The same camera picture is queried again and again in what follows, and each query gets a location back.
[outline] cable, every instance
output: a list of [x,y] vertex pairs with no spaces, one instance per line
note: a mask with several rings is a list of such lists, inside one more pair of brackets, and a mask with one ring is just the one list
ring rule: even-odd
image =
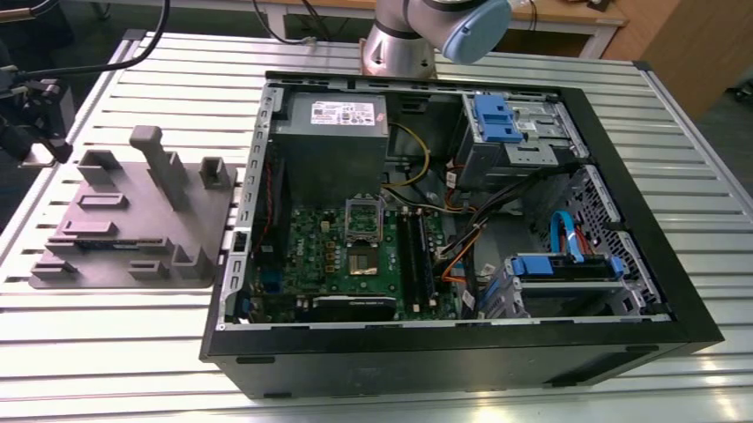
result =
[[590,245],[588,239],[586,238],[586,235],[583,235],[582,230],[579,229],[579,226],[575,227],[575,235],[578,236],[578,239],[582,241],[582,243],[584,244],[586,248],[588,249],[591,254],[596,254],[596,250],[592,248],[592,245]]
[[471,248],[472,243],[479,239],[479,237],[480,237],[480,232],[472,237],[472,239],[468,241],[468,243],[465,244],[465,246],[460,250],[460,253],[457,253],[455,258],[451,260],[449,265],[447,266],[447,268],[441,272],[441,280],[447,281],[449,279],[449,282],[457,282],[457,281],[464,282],[463,279],[452,278],[452,277],[448,278],[447,275],[449,274],[451,268],[455,266],[455,264],[460,260],[461,256],[468,252],[468,249]]
[[37,17],[38,15],[48,13],[56,6],[57,6],[57,0],[44,0],[29,10],[32,12],[32,15]]
[[415,203],[413,201],[411,201],[405,197],[403,197],[400,194],[397,194],[397,192],[393,189],[385,188],[385,187],[383,187],[383,189],[397,199],[397,201],[400,201],[400,203],[411,205],[412,207],[423,207],[423,208],[432,209],[432,210],[441,212],[441,213],[455,213],[455,214],[461,213],[461,211],[445,210],[445,209],[441,209],[440,207],[436,207],[435,205],[431,205],[431,204]]
[[138,64],[140,62],[142,62],[144,59],[152,54],[152,51],[156,48],[156,43],[162,38],[164,27],[166,26],[166,19],[169,18],[169,1],[170,0],[162,0],[162,12],[160,13],[160,20],[156,24],[156,28],[153,29],[152,40],[149,41],[149,44],[145,46],[144,51],[137,57],[118,63],[96,64],[92,66],[76,66],[72,68],[60,68],[60,69],[32,70],[30,72],[18,72],[18,74],[14,77],[14,82],[15,83],[25,82],[32,79],[60,78],[61,76],[65,75],[82,75],[86,73],[117,71],[120,69],[129,68],[136,64]]
[[530,23],[528,23],[528,31],[536,32],[536,26],[539,24],[539,8],[536,7],[536,3],[534,0],[530,1]]
[[419,174],[412,176],[412,178],[408,179],[407,181],[395,182],[395,183],[384,183],[381,185],[384,188],[397,188],[397,187],[404,187],[405,185],[411,185],[412,183],[415,183],[416,181],[419,181],[423,178],[423,176],[428,172],[428,163],[431,161],[431,152],[428,150],[428,147],[425,146],[425,143],[423,142],[420,137],[416,135],[416,133],[412,132],[412,130],[409,130],[404,125],[401,125],[401,123],[391,122],[389,125],[396,126],[401,130],[404,130],[408,133],[408,135],[412,137],[415,142],[419,144],[420,149],[423,150],[423,168],[420,169]]
[[266,34],[269,34],[269,36],[277,40],[281,44],[287,44],[288,46],[300,46],[301,44],[305,44],[312,37],[305,37],[301,40],[296,40],[296,41],[289,41],[285,40],[283,37],[280,37],[269,28],[269,26],[266,26],[266,23],[262,21],[262,17],[261,17],[261,11],[258,10],[258,4],[256,3],[256,0],[250,0],[250,5],[253,6],[253,12],[256,14],[256,18],[258,19],[258,24],[261,24],[261,28],[265,31]]
[[261,246],[261,241],[266,232],[269,232],[269,227],[272,227],[272,165],[266,161],[264,165],[264,172],[266,174],[266,223],[262,226],[261,236],[256,242],[256,247],[253,247],[252,253],[256,254],[258,247]]
[[[461,207],[456,207],[456,206],[451,205],[451,195],[452,195],[453,192],[455,192],[455,189],[452,189],[452,188],[447,189],[447,193],[444,194],[444,208],[447,210],[461,211],[463,210]],[[468,210],[471,212],[475,212],[476,208],[469,205]]]
[[[408,180],[409,178],[411,178],[411,169],[408,168],[404,171],[404,179]],[[420,197],[421,202],[425,204],[431,204],[431,200],[428,199],[428,197],[425,197],[425,194],[423,194],[423,191],[419,189],[419,187],[415,186],[415,183],[412,183],[408,186],[411,187],[412,192],[415,192],[415,194]]]
[[321,16],[319,16],[319,12],[316,11],[316,9],[313,9],[313,6],[308,2],[308,0],[301,0],[301,3],[303,3],[303,6],[305,7],[305,10],[308,11],[308,14],[313,18],[313,22],[316,22],[316,25],[319,26],[319,30],[321,31],[324,40],[329,41],[332,39],[332,35],[329,34],[329,30],[327,29],[327,26],[324,25],[324,21],[321,19]]
[[335,39],[336,37],[340,36],[341,30],[344,29],[344,26],[348,25],[348,22],[349,22],[349,21],[351,21],[349,18],[345,18],[345,19],[344,19],[344,21],[343,21],[341,24],[340,24],[340,27],[339,27],[337,30],[333,32],[332,39]]

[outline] aluminum workbench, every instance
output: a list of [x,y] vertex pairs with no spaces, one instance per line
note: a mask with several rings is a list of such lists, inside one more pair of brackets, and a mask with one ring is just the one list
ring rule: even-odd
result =
[[[122,41],[113,60],[149,39]],[[356,73],[353,44],[169,33],[100,77],[70,132],[74,157],[157,125],[182,162],[242,165],[266,70]],[[736,421],[753,419],[753,202],[650,71],[632,63],[437,57],[440,78],[580,88],[726,341],[591,388],[249,401],[197,360],[209,289],[36,291],[26,284],[80,175],[45,169],[0,237],[0,419],[210,421]]]

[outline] orange wire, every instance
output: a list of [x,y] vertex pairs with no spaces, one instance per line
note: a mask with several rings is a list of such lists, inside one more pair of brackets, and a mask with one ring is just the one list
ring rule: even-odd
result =
[[575,228],[575,235],[578,236],[579,241],[584,244],[584,246],[587,247],[588,251],[591,254],[596,254],[595,249],[592,249],[592,246],[590,245],[588,240],[586,239],[586,235],[583,235],[582,231],[579,230],[579,227]]
[[[447,193],[444,194],[444,207],[447,208],[447,210],[452,210],[453,212],[457,212],[461,210],[461,207],[451,205],[449,197],[452,192],[455,192],[453,188],[447,189]],[[469,205],[468,210],[471,212],[475,212],[477,209]]]
[[441,272],[441,280],[443,281],[448,280],[449,282],[464,282],[464,280],[448,277],[447,275],[449,275],[451,268],[455,266],[455,264],[457,263],[460,258],[468,252],[468,249],[471,248],[472,243],[479,239],[479,236],[480,236],[480,232],[477,232],[475,234],[475,236],[469,239],[468,243],[461,248],[460,253],[455,256],[453,260],[451,261],[449,266],[447,266],[447,269],[444,269],[444,271]]

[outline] black cable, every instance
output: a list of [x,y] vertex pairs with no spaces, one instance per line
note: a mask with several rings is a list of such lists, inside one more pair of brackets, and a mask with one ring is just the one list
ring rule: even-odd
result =
[[524,194],[524,192],[535,186],[536,183],[555,174],[568,174],[574,172],[579,169],[580,166],[582,163],[579,161],[575,161],[556,167],[540,168],[535,172],[528,174],[523,179],[493,193],[485,200],[485,203],[483,203],[475,213],[472,213],[472,216],[469,216],[468,224],[464,228],[464,233],[459,236],[456,241],[452,241],[444,246],[444,251],[451,251],[463,242],[465,242],[465,240],[471,238],[473,232],[480,230],[480,226],[485,223],[487,215],[497,210],[505,203],[517,199]]
[[313,6],[308,2],[308,0],[301,0],[301,3],[303,6],[305,7],[305,10],[308,11],[308,14],[313,18],[313,22],[319,26],[319,30],[321,31],[321,34],[324,36],[324,40],[329,41],[332,39],[332,35],[329,34],[329,29],[327,29],[327,26],[324,25],[321,16],[319,16],[319,12],[316,11],[316,9],[313,9]]
[[333,32],[332,40],[333,40],[337,36],[340,36],[341,30],[344,29],[344,26],[348,25],[348,22],[349,22],[349,21],[351,21],[349,18],[345,18],[345,19],[344,19],[344,21],[343,21],[341,24],[340,24],[340,27],[339,27],[337,30]]
[[[411,178],[411,171],[405,170],[404,171],[404,179],[405,181]],[[408,185],[408,187],[411,187],[412,192],[415,192],[415,194],[420,197],[420,200],[423,201],[423,203],[425,204],[432,204],[431,200],[428,199],[428,197],[425,197],[425,194],[423,194],[423,191],[420,191],[419,187],[415,186],[415,182]]]
[[539,24],[539,8],[536,7],[536,2],[534,0],[530,0],[530,7],[532,9],[532,13],[531,13],[531,20],[532,20],[532,32],[536,32],[536,26]]
[[84,75],[88,73],[118,71],[120,69],[125,69],[129,68],[130,66],[134,66],[136,64],[144,61],[148,55],[152,54],[152,51],[156,48],[156,43],[162,38],[164,27],[166,26],[168,18],[169,18],[169,0],[162,0],[162,12],[160,13],[160,20],[156,24],[156,28],[153,29],[153,38],[149,41],[149,44],[145,46],[144,51],[137,57],[118,63],[96,64],[90,66],[74,66],[72,68],[32,70],[30,72],[18,72],[17,75],[14,76],[14,82],[15,83],[25,82],[32,79],[60,78],[65,75]]
[[269,34],[269,36],[277,40],[281,44],[287,44],[289,46],[299,46],[301,44],[305,44],[308,42],[307,39],[303,40],[296,40],[296,41],[289,41],[285,40],[283,37],[280,37],[269,28],[269,26],[266,25],[266,23],[262,20],[261,17],[261,11],[258,10],[258,4],[256,3],[256,0],[250,0],[250,5],[253,7],[253,12],[256,13],[256,18],[258,19],[258,23],[261,24],[261,28],[265,31],[266,34]]
[[48,13],[57,6],[57,0],[44,0],[40,4],[29,9],[32,16],[37,17]]
[[420,207],[423,205],[423,204],[416,203],[415,201],[408,200],[404,196],[397,194],[397,191],[395,191],[392,188],[381,188],[381,189],[385,190],[389,194],[392,194],[392,196],[395,198],[397,198],[407,205],[411,205],[413,207]]

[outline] blue plastic latch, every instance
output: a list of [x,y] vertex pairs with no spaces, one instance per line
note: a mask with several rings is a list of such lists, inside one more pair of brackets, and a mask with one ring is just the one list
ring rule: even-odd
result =
[[521,262],[525,265],[525,273],[530,275],[551,275],[554,270],[551,269],[550,258],[546,256],[523,256]]
[[512,124],[512,111],[499,95],[476,95],[475,115],[479,120],[480,138],[485,142],[516,144],[521,134]]
[[252,309],[252,304],[248,301],[248,299],[242,298],[242,302],[240,303],[240,311],[242,312],[244,315],[248,315],[248,313],[250,313],[250,309]]
[[622,263],[622,259],[619,257],[611,257],[608,261],[611,262],[611,269],[614,270],[615,276],[622,278],[622,275],[624,275],[624,263]]
[[521,275],[525,272],[525,265],[523,264],[520,258],[512,258],[509,262],[512,264],[512,275]]
[[519,275],[551,275],[550,258],[546,256],[517,256],[511,260],[512,273]]

